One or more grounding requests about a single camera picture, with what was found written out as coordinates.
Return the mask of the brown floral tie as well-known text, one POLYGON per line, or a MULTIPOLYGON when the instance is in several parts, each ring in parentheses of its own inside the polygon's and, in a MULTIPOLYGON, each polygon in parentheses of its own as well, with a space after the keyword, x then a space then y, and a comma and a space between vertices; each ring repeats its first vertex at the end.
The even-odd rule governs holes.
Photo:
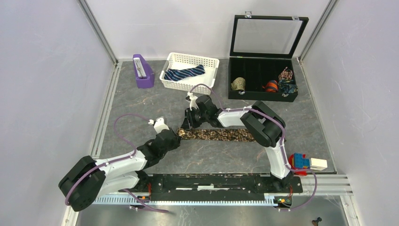
POLYGON ((178 128, 177 134, 185 140, 237 141, 255 142, 247 129, 183 129, 178 128))

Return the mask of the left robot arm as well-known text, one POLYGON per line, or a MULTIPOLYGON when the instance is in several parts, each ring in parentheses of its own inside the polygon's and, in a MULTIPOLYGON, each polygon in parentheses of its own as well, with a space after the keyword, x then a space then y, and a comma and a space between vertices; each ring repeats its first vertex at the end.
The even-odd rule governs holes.
POLYGON ((144 191, 148 186, 144 170, 158 164, 180 143, 181 137, 168 128, 127 154, 98 160, 82 157, 58 183, 65 204, 79 212, 105 194, 131 188, 144 191))

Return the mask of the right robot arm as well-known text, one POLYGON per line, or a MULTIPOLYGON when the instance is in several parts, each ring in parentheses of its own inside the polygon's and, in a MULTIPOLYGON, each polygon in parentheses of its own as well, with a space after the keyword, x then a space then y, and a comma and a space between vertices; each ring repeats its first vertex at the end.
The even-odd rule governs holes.
POLYGON ((209 95, 197 97, 188 93, 183 129, 196 129, 207 122, 215 128, 245 127, 255 141, 264 147, 271 166, 272 187, 286 191, 293 178, 284 148, 285 122, 262 101, 242 108, 218 108, 209 95))

